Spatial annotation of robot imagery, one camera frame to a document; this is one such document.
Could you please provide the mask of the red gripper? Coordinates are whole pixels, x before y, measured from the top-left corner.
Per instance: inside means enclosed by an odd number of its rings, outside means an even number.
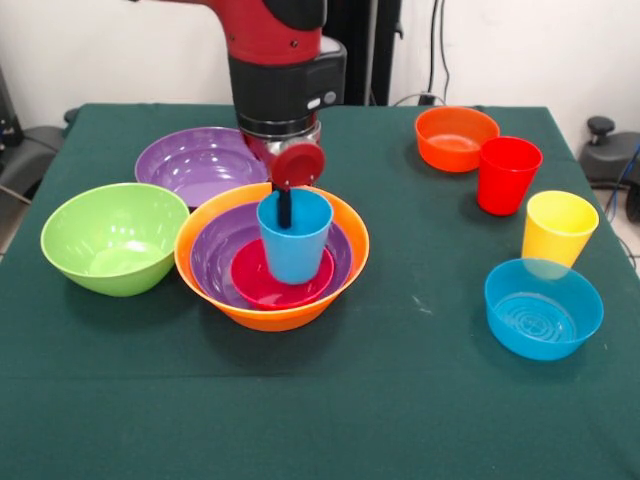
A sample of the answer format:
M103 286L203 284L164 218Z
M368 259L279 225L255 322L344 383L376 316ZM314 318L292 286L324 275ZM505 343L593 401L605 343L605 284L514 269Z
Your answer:
M296 135L260 137L242 132L249 150L262 162L277 189L277 222L292 226L292 187L313 184L322 174L326 156L319 145L320 127Z

